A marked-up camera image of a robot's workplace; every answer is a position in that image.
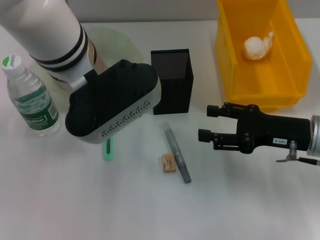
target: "white tabletop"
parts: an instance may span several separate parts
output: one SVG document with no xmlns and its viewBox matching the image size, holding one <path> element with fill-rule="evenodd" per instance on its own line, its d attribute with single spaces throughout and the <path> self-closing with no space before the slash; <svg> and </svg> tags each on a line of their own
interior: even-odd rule
<svg viewBox="0 0 320 240">
<path fill-rule="evenodd" d="M 307 96 L 275 114 L 309 119 L 320 114 L 320 20 L 297 22 L 315 64 Z M 320 239 L 320 168 L 276 163 L 286 149 L 259 147 L 245 155 L 198 142 L 199 128 L 236 131 L 234 119 L 206 116 L 207 105 L 223 103 L 213 54 L 216 21 L 97 25 L 127 34 L 146 63 L 152 50 L 190 49 L 189 113 L 144 114 L 114 136 L 113 160 L 104 161 L 101 144 L 76 139 L 64 125 L 50 137 L 35 136 L 0 72 L 1 240 Z M 33 63 L 2 28 L 0 36 L 1 58 L 18 53 Z M 161 155 L 170 152 L 163 122 L 173 128 L 190 184 L 179 171 L 162 171 Z"/>
</svg>

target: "green highlighter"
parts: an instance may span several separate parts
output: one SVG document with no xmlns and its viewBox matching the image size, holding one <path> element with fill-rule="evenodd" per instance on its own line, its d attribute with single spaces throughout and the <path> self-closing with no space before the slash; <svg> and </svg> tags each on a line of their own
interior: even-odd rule
<svg viewBox="0 0 320 240">
<path fill-rule="evenodd" d="M 114 145 L 114 141 L 112 137 L 110 137 L 107 141 L 104 142 L 104 147 L 103 147 L 104 160 L 107 160 L 107 161 L 112 160 L 113 145 Z"/>
</svg>

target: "water bottle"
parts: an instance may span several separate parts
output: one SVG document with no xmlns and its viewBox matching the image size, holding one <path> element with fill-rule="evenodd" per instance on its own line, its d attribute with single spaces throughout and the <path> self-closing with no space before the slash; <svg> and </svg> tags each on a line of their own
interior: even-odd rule
<svg viewBox="0 0 320 240">
<path fill-rule="evenodd" d="M 42 80 L 24 67 L 18 55 L 7 56 L 1 67 L 7 77 L 9 97 L 27 125 L 40 136 L 56 132 L 59 113 Z"/>
</svg>

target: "small beige block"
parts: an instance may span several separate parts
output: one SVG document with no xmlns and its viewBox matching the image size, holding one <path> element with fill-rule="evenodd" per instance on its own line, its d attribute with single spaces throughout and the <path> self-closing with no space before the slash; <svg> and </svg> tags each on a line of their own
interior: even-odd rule
<svg viewBox="0 0 320 240">
<path fill-rule="evenodd" d="M 176 171 L 175 155 L 163 154 L 162 155 L 162 167 L 164 173 L 171 173 Z"/>
</svg>

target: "yellow plastic bin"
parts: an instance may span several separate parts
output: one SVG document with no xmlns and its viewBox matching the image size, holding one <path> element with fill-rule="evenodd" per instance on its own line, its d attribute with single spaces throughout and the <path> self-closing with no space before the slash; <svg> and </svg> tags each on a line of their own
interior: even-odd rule
<svg viewBox="0 0 320 240">
<path fill-rule="evenodd" d="M 216 54 L 226 98 L 261 108 L 289 107 L 307 91 L 312 57 L 285 0 L 217 0 Z M 261 60 L 247 60 L 244 42 L 274 33 Z"/>
</svg>

